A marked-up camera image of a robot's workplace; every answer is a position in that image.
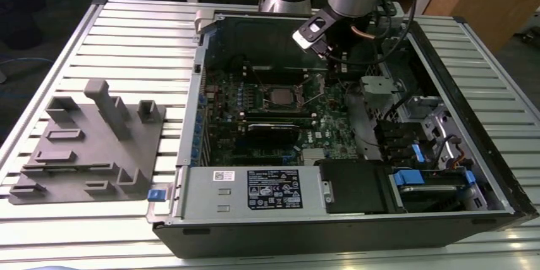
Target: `motherboard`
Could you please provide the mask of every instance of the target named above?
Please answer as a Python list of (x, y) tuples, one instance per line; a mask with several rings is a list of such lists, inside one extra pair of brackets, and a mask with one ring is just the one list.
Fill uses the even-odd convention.
[(310, 166), (358, 158), (346, 85), (326, 71), (207, 74), (211, 166)]

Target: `copper pipe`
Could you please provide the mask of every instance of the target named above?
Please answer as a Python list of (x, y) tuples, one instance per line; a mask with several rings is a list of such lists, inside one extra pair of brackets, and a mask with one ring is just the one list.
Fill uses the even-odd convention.
[(357, 35), (359, 35), (361, 37), (366, 38), (366, 39), (371, 39), (375, 40), (375, 35), (371, 35), (363, 31), (361, 31), (354, 25), (351, 25), (351, 30), (355, 32)]

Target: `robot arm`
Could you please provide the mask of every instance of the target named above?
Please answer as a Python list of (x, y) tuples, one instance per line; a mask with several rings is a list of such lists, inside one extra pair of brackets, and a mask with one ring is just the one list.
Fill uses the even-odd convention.
[(342, 20), (351, 23), (373, 12), (378, 0), (329, 0), (325, 7), (303, 24), (294, 34), (294, 39), (305, 49), (313, 49), (325, 58), (331, 48), (326, 41), (326, 32)]

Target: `chip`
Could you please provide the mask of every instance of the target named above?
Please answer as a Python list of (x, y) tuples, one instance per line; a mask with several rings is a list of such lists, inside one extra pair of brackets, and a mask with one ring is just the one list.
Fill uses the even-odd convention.
[(270, 99), (275, 104), (293, 104), (294, 93), (290, 89), (274, 89), (270, 93)]

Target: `metal bracket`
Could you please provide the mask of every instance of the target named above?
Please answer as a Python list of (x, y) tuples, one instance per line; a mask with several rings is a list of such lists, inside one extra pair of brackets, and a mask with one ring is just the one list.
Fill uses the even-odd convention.
[(201, 9), (195, 13), (195, 32), (202, 34), (203, 28), (214, 23), (214, 9)]

